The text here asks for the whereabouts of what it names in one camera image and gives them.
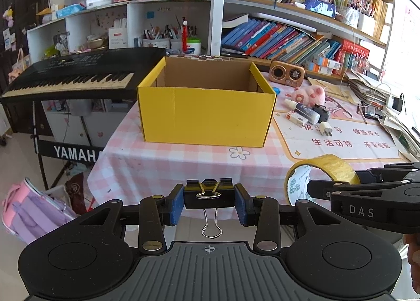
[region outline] green lid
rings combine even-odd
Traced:
[[[187,38],[186,42],[192,43],[192,44],[199,44],[201,42],[198,38]]]

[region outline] radio speaker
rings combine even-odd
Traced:
[[[270,65],[268,78],[275,83],[299,87],[305,78],[305,69],[301,66],[273,60]]]

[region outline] grey ribbed plate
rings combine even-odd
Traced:
[[[89,301],[326,301],[300,287],[275,257],[245,243],[175,242],[140,260],[121,286]],[[391,301],[389,294],[372,299]],[[44,301],[30,297],[28,301]]]

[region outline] metal screw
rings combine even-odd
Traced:
[[[147,251],[157,251],[163,247],[163,244],[157,240],[148,240],[147,242],[143,243],[142,247]]]
[[[257,244],[257,248],[262,251],[273,251],[277,249],[277,244],[271,240],[263,240]]]

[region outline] pink checkered tablecloth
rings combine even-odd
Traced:
[[[271,84],[281,90],[275,110],[286,110],[282,101],[293,89]],[[332,117],[339,118],[346,114],[355,121],[362,120],[354,105],[341,100],[336,104],[330,107]],[[281,204],[288,204],[284,179],[295,161],[286,156],[273,123],[264,148],[151,143],[143,140],[138,105],[135,104],[93,167],[88,186],[99,204],[110,199],[121,199],[125,205],[131,205],[151,195],[168,195],[176,184],[184,184],[187,179],[231,177],[234,184],[242,183],[250,195],[268,195]],[[386,162],[377,159],[372,162],[351,162],[351,165],[355,170],[363,170],[389,162],[395,160]],[[202,211],[184,210],[183,215],[201,218]],[[219,210],[219,219],[234,217],[234,209]]]

